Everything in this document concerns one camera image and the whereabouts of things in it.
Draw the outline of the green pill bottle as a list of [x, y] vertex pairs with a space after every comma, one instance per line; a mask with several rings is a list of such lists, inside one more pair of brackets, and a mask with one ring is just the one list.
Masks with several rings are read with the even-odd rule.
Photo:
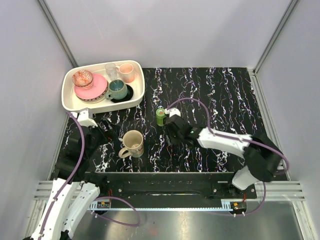
[[156, 110], [156, 124], [159, 127], [164, 126], [165, 124], [165, 119], [166, 119], [166, 113], [164, 108], [158, 108]]

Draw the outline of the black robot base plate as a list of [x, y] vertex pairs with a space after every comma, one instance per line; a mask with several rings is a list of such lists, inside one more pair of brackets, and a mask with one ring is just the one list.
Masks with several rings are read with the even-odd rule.
[[116, 197], [111, 208], [124, 209], [129, 202], [142, 209], [220, 208], [222, 200], [242, 201], [257, 198], [254, 185], [238, 190], [232, 184], [233, 173], [85, 173], [85, 179], [100, 186], [100, 195]]

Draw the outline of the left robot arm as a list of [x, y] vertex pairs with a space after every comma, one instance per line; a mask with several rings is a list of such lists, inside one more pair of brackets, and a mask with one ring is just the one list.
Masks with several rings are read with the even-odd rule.
[[69, 134], [58, 156], [50, 195], [30, 240], [71, 240], [92, 202], [108, 193], [107, 178], [88, 168], [98, 147], [115, 140], [111, 123], [75, 124], [78, 129]]

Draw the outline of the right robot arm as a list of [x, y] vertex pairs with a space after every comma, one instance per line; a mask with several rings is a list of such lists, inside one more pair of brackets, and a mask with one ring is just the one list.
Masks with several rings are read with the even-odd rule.
[[176, 114], [166, 120], [164, 131], [170, 145], [184, 143], [227, 152], [244, 159], [245, 166], [235, 172], [231, 183], [227, 185], [228, 195], [235, 199], [243, 195], [252, 184], [271, 182], [282, 159], [280, 150], [265, 134], [237, 135], [213, 130], [208, 126], [190, 125]]

